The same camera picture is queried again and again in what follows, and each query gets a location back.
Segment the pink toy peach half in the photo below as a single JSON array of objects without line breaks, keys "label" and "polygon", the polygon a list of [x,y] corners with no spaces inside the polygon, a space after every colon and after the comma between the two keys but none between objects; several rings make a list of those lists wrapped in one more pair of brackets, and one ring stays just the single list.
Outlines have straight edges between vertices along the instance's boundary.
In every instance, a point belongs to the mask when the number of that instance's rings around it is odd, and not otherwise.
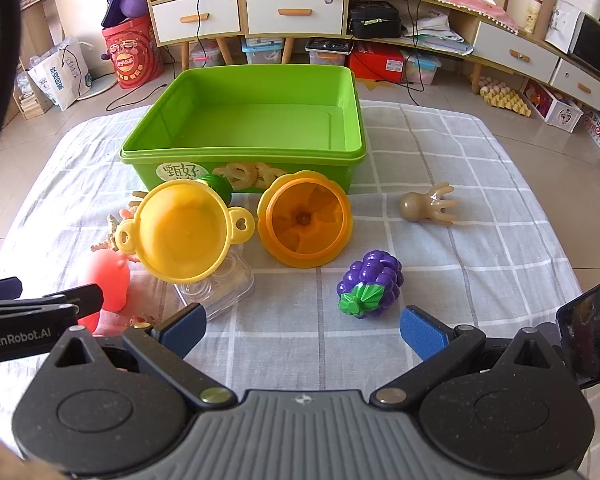
[{"label": "pink toy peach half", "polygon": [[131,279],[128,258],[122,252],[112,249],[99,249],[93,252],[88,267],[86,282],[96,284],[102,290],[102,306],[96,313],[79,319],[79,324],[96,334],[99,327],[102,334],[125,307]]}]

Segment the beige dried starfish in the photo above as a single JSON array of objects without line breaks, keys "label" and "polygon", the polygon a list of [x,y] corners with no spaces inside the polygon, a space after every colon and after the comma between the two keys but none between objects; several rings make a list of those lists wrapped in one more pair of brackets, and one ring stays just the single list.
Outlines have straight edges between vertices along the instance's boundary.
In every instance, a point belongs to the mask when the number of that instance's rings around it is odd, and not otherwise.
[{"label": "beige dried starfish", "polygon": [[91,252],[94,255],[97,255],[99,252],[103,252],[104,250],[109,250],[110,252],[120,252],[120,248],[116,239],[118,227],[123,220],[132,219],[134,217],[134,214],[137,212],[140,203],[147,195],[148,193],[146,191],[133,191],[132,200],[130,200],[125,207],[122,207],[116,216],[114,214],[108,214],[108,232],[102,242],[91,246]]}]

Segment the purple toy grapes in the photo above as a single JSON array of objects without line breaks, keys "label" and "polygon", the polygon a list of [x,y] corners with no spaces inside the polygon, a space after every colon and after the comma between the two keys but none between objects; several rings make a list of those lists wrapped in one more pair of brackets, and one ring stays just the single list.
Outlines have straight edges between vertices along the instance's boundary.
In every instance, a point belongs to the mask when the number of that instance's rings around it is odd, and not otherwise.
[{"label": "purple toy grapes", "polygon": [[402,263],[372,250],[350,265],[337,285],[338,309],[354,318],[380,318],[400,298]]}]

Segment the clear plastic egg tray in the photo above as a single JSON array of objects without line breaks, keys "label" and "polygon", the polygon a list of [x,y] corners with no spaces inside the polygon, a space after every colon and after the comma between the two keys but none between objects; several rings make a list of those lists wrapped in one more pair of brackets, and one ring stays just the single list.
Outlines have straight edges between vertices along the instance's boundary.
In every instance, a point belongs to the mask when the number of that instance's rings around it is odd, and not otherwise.
[{"label": "clear plastic egg tray", "polygon": [[252,270],[242,255],[231,249],[222,264],[204,280],[176,284],[175,291],[183,306],[201,304],[211,321],[245,299],[254,284]]}]

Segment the yellow toy pot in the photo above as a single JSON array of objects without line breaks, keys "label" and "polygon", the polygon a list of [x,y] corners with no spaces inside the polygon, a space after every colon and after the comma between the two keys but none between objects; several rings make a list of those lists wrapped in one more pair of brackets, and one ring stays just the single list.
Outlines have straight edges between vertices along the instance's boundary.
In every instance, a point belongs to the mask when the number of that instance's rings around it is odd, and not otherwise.
[{"label": "yellow toy pot", "polygon": [[218,270],[230,248],[248,242],[255,229],[249,210],[226,206],[208,185],[172,180],[149,192],[134,216],[118,225],[116,243],[155,278],[189,284]]}]

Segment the orange toy pumpkin half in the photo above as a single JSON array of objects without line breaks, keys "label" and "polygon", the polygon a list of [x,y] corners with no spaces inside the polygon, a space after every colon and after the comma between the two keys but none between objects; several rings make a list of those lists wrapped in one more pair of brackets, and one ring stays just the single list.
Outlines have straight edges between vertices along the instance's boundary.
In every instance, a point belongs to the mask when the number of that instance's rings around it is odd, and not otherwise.
[{"label": "orange toy pumpkin half", "polygon": [[277,178],[261,195],[258,234],[266,251],[298,269],[324,266],[349,244],[353,230],[347,193],[316,171]]}]

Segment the small beige toy octopus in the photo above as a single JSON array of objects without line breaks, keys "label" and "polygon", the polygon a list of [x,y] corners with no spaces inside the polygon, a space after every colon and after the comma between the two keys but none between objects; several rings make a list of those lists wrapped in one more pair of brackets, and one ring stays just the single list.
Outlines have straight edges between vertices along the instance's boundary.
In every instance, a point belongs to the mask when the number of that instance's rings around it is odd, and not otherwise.
[{"label": "small beige toy octopus", "polygon": [[452,226],[457,219],[449,209],[457,206],[456,200],[446,198],[454,191],[449,182],[432,186],[426,193],[407,192],[399,202],[401,217],[409,222],[430,221],[438,226]]}]

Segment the yellow toy corn cob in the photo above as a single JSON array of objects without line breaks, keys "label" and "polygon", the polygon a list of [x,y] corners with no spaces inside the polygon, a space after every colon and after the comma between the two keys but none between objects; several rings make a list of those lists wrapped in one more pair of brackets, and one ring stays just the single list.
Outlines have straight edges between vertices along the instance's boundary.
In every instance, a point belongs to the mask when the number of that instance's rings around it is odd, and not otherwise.
[{"label": "yellow toy corn cob", "polygon": [[230,181],[226,177],[217,176],[216,174],[203,174],[196,179],[197,182],[203,183],[218,194],[224,204],[229,207],[232,202],[233,188]]}]

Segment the white paper shopping bag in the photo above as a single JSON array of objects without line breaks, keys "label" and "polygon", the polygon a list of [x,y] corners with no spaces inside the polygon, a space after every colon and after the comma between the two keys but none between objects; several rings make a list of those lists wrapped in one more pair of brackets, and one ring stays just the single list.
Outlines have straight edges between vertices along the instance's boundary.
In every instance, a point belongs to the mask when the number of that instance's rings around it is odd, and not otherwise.
[{"label": "white paper shopping bag", "polygon": [[68,37],[29,60],[28,75],[61,110],[91,90],[92,76],[81,47],[81,41]]}]

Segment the green plastic storage box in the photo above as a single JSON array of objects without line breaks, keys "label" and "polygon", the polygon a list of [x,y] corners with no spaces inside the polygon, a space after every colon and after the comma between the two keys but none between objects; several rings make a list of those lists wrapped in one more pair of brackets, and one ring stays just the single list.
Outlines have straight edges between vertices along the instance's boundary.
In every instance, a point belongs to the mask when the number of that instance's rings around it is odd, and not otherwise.
[{"label": "green plastic storage box", "polygon": [[186,70],[120,148],[146,188],[215,174],[236,193],[261,193],[300,170],[349,188],[365,156],[353,74],[310,64]]}]

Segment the red cylindrical snack bin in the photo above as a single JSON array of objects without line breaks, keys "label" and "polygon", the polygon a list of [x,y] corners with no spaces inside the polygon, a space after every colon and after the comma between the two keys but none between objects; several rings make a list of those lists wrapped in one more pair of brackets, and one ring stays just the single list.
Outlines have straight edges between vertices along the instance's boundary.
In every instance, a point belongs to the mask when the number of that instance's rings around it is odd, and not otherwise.
[{"label": "red cylindrical snack bin", "polygon": [[104,28],[102,36],[106,42],[105,58],[114,66],[122,89],[136,89],[162,74],[162,55],[148,14]]}]

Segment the red flat box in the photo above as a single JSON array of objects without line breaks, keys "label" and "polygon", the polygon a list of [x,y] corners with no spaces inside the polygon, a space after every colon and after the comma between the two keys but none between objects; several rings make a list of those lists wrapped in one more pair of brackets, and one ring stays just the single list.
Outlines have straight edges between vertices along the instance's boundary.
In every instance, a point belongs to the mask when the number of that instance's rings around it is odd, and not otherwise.
[{"label": "red flat box", "polygon": [[357,41],[348,57],[348,67],[358,79],[397,84],[402,80],[404,56],[398,47],[390,44]]}]

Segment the black box on shelf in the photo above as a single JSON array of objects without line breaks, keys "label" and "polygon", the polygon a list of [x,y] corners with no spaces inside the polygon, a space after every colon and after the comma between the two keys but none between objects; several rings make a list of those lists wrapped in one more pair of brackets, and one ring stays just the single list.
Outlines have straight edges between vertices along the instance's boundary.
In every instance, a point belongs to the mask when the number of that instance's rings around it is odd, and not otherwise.
[{"label": "black box on shelf", "polygon": [[400,12],[387,1],[353,3],[349,10],[348,32],[358,39],[400,38]]}]

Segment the black microwave oven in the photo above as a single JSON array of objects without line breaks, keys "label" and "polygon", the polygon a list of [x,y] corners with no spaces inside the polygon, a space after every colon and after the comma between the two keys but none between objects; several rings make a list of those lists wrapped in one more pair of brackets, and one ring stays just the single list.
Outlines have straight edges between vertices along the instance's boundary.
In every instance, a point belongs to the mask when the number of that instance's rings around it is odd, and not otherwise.
[{"label": "black microwave oven", "polygon": [[545,41],[600,75],[600,21],[557,0]]}]

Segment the black phone on mount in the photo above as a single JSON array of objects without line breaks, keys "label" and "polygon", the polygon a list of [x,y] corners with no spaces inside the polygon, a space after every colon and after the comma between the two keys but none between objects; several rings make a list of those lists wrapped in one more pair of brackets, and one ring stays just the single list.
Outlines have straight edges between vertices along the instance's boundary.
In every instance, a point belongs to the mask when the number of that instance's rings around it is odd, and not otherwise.
[{"label": "black phone on mount", "polygon": [[566,367],[581,389],[600,384],[600,284],[556,313]]}]

